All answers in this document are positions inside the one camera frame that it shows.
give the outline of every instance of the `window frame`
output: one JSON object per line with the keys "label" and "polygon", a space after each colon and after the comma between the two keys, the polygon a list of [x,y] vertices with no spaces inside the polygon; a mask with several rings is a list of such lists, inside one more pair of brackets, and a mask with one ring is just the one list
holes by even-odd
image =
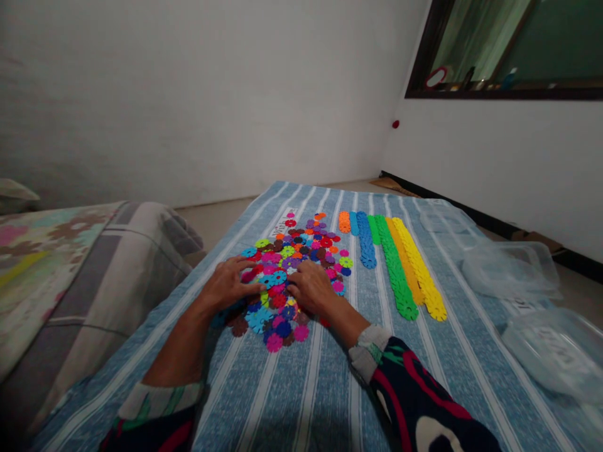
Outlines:
{"label": "window frame", "polygon": [[[532,0],[528,6],[524,17],[522,18],[518,29],[509,41],[509,44],[501,57],[494,76],[499,70],[501,62],[513,47],[518,32],[523,23],[533,9],[537,0]],[[564,80],[555,82],[555,87],[547,88],[546,80],[538,82],[518,82],[518,85],[526,87],[533,86],[531,89],[521,90],[480,90],[480,91],[436,91],[425,90],[423,88],[425,80],[431,73],[432,64],[436,52],[439,49],[442,36],[448,25],[448,19],[456,0],[432,0],[432,5],[425,23],[425,29],[421,36],[419,49],[416,53],[415,64],[410,75],[408,87],[406,88],[406,99],[465,99],[465,100],[602,100],[603,99],[603,77],[589,80],[589,83],[595,82],[600,87],[586,87],[581,85],[585,83],[584,79]]]}

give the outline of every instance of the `floor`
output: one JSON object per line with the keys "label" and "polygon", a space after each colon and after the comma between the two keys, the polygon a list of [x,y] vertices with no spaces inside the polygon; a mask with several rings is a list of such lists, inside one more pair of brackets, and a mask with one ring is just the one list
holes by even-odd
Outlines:
{"label": "floor", "polygon": [[[391,193],[403,196],[393,190],[371,185],[368,181],[345,182],[325,186],[338,190]],[[224,233],[234,224],[254,198],[255,196],[234,201],[181,208],[177,209],[177,212],[203,237],[205,250],[208,252],[218,243]],[[504,240],[490,231],[485,229],[482,229],[482,231],[492,240]],[[603,285],[560,265],[557,265],[557,271],[561,279],[563,300],[556,301],[555,304],[576,311],[603,330]]]}

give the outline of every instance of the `blue striped tablecloth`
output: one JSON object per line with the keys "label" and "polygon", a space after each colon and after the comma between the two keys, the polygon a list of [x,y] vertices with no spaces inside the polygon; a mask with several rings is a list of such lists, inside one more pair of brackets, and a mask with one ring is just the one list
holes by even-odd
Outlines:
{"label": "blue striped tablecloth", "polygon": [[[437,322],[420,308],[414,322],[395,309],[383,249],[377,268],[360,263],[358,237],[341,234],[341,248],[356,263],[345,279],[347,297],[369,321],[402,338],[425,367],[509,451],[579,451],[576,431],[561,427],[580,406],[560,408],[503,345],[499,330],[518,314],[513,304],[476,295],[460,271],[462,248],[484,240],[476,228],[460,235],[427,232],[421,205],[438,202],[397,195],[355,193],[276,182],[241,215],[219,245],[93,378],[73,389],[33,443],[36,450],[93,450],[120,404],[142,378],[174,323],[196,297],[216,264],[267,237],[287,208],[305,223],[317,212],[337,231],[342,210],[399,217],[408,227],[442,293],[448,320]],[[549,307],[543,301],[534,309]],[[208,343],[209,390],[194,450],[389,450],[386,434],[367,394],[351,375],[331,332],[310,323],[303,343],[277,354],[261,335],[234,338],[214,330]]]}

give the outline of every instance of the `curtain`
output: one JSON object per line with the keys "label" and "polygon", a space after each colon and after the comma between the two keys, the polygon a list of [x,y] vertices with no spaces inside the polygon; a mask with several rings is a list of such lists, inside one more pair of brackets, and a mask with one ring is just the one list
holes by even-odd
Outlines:
{"label": "curtain", "polygon": [[446,66],[446,82],[488,80],[531,0],[456,0],[433,68]]}

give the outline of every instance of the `white wall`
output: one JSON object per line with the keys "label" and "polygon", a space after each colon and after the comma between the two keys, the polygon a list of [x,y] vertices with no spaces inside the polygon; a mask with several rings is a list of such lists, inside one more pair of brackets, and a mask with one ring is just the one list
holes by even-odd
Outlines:
{"label": "white wall", "polygon": [[603,262],[602,102],[403,97],[384,170]]}
{"label": "white wall", "polygon": [[425,0],[7,0],[0,176],[48,207],[376,176]]}

